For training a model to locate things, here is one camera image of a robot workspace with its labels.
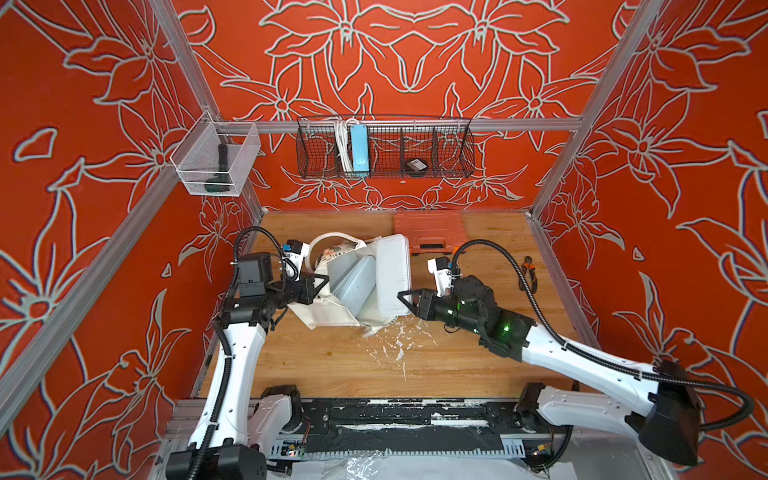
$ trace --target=blue connector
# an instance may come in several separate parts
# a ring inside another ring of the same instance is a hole
[[[368,162],[368,127],[353,125],[349,129],[349,135],[352,137],[353,170],[359,172],[360,177],[365,177],[371,170]]]

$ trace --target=wooden table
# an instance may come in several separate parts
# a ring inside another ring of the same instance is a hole
[[[392,213],[269,213],[262,226],[278,239],[311,241],[321,233],[339,231],[364,240],[392,235]],[[464,213],[469,239],[485,238],[501,244],[522,263],[530,255],[536,263],[536,300],[552,326],[577,339],[546,266],[536,248],[525,218],[517,213]],[[326,239],[313,250],[313,261],[341,239]],[[254,251],[274,246],[259,238]],[[429,255],[411,257],[413,288],[435,288],[427,271]],[[488,247],[470,247],[461,258],[462,274],[475,275],[493,288],[502,308],[535,318],[518,279],[504,257]],[[443,324],[413,316],[398,321],[376,335],[363,338],[362,328],[318,327],[308,329],[290,311],[261,350],[252,395],[269,386],[296,384],[305,397],[518,397],[527,382],[544,382],[568,389],[571,380],[551,370],[512,359],[503,359],[478,346],[478,336],[459,331],[448,334]],[[208,369],[202,388],[207,394],[214,372]]]

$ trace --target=white cable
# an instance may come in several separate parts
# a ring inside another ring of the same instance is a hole
[[[336,132],[336,146],[339,148],[339,160],[341,160],[341,167],[345,172],[354,170],[347,153],[347,146],[349,145],[349,125],[358,123],[360,122],[355,118],[350,118],[347,121],[336,120],[333,123],[333,130]]]

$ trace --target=white label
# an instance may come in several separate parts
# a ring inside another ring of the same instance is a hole
[[[411,167],[413,170],[416,170],[416,171],[424,170],[425,168],[427,168],[427,164],[425,164],[418,158],[414,158],[410,162],[407,162],[406,165],[408,165],[409,167]]]

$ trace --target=red floral wallpaper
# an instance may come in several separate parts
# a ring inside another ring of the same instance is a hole
[[[764,2],[668,2],[542,218],[604,349],[757,401],[683,478],[768,476],[767,26]]]
[[[318,114],[577,117],[637,2],[174,0],[229,120]],[[251,180],[278,210],[525,208],[565,132],[480,134],[464,180],[303,180],[286,134]]]
[[[0,373],[200,115],[146,0],[0,7]],[[239,199],[178,185],[0,440],[2,478],[133,478],[189,396]],[[184,365],[185,368],[169,368]]]

